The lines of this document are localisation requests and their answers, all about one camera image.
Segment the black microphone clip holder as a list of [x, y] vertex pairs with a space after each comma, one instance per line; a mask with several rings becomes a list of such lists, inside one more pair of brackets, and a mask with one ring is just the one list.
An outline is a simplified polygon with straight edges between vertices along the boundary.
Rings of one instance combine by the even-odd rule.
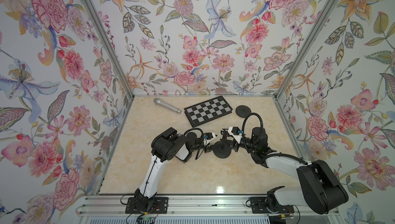
[[228, 137], [228, 129], [223, 128], [220, 133], [221, 133], [221, 136]]

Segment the black microphone stand pole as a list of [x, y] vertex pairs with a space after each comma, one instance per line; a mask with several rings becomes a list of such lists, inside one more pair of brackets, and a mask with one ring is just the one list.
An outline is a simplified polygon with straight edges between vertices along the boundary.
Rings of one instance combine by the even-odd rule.
[[224, 137], [221, 138], [221, 145], [220, 145], [220, 150], [223, 152], [225, 149], [226, 143], [224, 142]]

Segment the black round stand base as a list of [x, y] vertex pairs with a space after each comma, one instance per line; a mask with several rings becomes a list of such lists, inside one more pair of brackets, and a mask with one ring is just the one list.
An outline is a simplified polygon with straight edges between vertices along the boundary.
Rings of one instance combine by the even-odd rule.
[[224, 141], [218, 141], [213, 146], [213, 153], [220, 159], [226, 159], [231, 155], [232, 149], [229, 144]]

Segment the black round disc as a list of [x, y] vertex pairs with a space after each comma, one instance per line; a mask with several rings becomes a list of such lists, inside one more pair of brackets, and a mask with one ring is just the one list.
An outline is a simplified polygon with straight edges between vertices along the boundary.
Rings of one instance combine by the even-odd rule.
[[252, 113], [251, 109], [245, 105], [240, 105], [236, 107], [235, 112], [236, 115], [240, 118], [246, 118]]

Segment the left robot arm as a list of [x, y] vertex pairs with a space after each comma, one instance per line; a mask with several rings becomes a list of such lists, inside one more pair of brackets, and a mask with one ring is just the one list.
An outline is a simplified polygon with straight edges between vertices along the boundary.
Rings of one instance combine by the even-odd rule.
[[151, 143], [151, 162], [142, 185], [136, 189], [134, 198], [140, 205], [153, 201], [159, 181], [166, 165], [174, 158], [186, 163], [196, 152], [196, 159], [204, 152], [209, 143], [216, 139], [215, 133], [205, 133], [200, 128], [191, 128], [184, 134], [170, 127]]

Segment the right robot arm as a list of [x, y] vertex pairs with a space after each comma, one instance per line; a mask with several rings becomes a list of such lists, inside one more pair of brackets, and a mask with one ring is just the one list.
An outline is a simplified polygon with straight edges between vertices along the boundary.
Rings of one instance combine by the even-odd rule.
[[346, 190], [325, 161], [308, 161], [276, 152], [268, 146], [264, 128], [255, 127], [251, 138], [238, 127], [222, 129], [221, 136], [220, 148], [225, 150], [223, 158], [245, 149], [255, 164], [298, 179], [299, 187], [279, 186], [267, 192], [261, 206], [270, 213], [278, 213], [286, 207], [304, 206], [317, 214], [327, 214], [348, 202]]

